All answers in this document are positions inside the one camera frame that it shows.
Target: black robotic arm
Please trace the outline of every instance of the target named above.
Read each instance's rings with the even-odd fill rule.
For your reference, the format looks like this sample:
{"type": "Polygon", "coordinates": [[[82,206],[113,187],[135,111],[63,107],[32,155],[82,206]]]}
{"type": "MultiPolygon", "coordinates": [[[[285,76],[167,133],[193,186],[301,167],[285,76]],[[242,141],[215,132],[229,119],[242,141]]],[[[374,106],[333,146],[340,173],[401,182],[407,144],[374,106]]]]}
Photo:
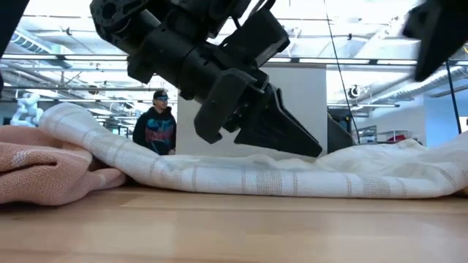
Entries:
{"type": "Polygon", "coordinates": [[[128,74],[148,83],[156,73],[201,103],[197,134],[219,141],[221,128],[239,131],[235,143],[318,156],[318,141],[284,108],[281,90],[259,68],[290,43],[267,1],[241,26],[250,0],[93,0],[97,33],[129,54],[128,74]],[[220,45],[232,18],[238,27],[220,45]]]}

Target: wooden table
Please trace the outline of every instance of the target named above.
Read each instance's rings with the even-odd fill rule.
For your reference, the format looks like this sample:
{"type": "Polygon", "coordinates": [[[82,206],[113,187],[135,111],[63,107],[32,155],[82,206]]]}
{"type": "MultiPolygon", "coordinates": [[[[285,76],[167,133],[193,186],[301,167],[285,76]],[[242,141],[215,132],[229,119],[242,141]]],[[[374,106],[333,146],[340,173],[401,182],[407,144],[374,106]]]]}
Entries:
{"type": "Polygon", "coordinates": [[[1,263],[468,262],[468,199],[357,200],[99,191],[0,206],[1,263]]]}

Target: black hoodie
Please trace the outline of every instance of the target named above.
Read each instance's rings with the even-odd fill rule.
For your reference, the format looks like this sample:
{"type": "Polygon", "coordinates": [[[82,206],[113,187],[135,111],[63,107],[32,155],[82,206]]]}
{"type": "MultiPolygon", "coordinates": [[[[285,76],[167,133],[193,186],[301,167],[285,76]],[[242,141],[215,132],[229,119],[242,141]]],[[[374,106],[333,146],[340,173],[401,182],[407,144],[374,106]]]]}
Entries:
{"type": "Polygon", "coordinates": [[[167,155],[176,149],[176,120],[171,114],[171,107],[158,113],[154,107],[138,118],[133,141],[159,155],[167,155]]]}

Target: pink cloth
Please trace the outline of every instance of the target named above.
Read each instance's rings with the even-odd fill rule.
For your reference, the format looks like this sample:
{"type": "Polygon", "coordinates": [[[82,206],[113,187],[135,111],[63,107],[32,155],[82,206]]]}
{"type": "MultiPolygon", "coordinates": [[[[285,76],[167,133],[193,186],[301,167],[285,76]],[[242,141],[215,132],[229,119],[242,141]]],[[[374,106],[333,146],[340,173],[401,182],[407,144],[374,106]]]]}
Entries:
{"type": "Polygon", "coordinates": [[[79,146],[37,128],[0,126],[0,204],[64,205],[124,182],[123,172],[79,146]]]}

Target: white towel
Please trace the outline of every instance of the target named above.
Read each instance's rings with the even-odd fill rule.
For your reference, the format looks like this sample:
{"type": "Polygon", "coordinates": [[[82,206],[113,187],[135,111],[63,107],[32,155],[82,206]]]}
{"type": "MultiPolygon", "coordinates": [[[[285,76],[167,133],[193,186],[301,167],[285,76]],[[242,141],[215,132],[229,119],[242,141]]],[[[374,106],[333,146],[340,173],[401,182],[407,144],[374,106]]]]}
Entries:
{"type": "Polygon", "coordinates": [[[414,140],[360,145],[314,163],[267,156],[161,157],[112,134],[75,104],[47,110],[39,127],[80,145],[106,164],[147,186],[181,191],[289,197],[429,198],[468,186],[468,134],[427,149],[414,140]]]}

